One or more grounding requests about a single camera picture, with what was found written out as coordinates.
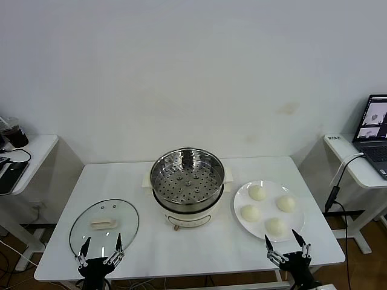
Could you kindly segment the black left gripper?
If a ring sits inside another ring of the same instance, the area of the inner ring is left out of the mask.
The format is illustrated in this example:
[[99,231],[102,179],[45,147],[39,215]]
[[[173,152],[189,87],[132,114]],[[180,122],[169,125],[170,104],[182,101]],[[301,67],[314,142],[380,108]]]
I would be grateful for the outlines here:
[[82,290],[102,290],[106,275],[113,272],[114,266],[117,266],[125,255],[122,237],[119,233],[114,252],[107,259],[106,257],[86,259],[90,241],[91,238],[88,237],[76,256],[78,272],[83,277]]

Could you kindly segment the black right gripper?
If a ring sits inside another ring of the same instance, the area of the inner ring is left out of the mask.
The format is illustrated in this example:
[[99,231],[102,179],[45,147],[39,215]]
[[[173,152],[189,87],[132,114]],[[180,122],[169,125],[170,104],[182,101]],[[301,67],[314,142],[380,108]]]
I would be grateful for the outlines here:
[[265,246],[267,258],[274,265],[279,266],[283,271],[291,274],[294,283],[290,289],[315,289],[321,286],[321,282],[315,280],[309,270],[311,255],[310,243],[306,243],[304,238],[294,229],[291,230],[302,251],[281,254],[274,248],[270,239],[265,235]]

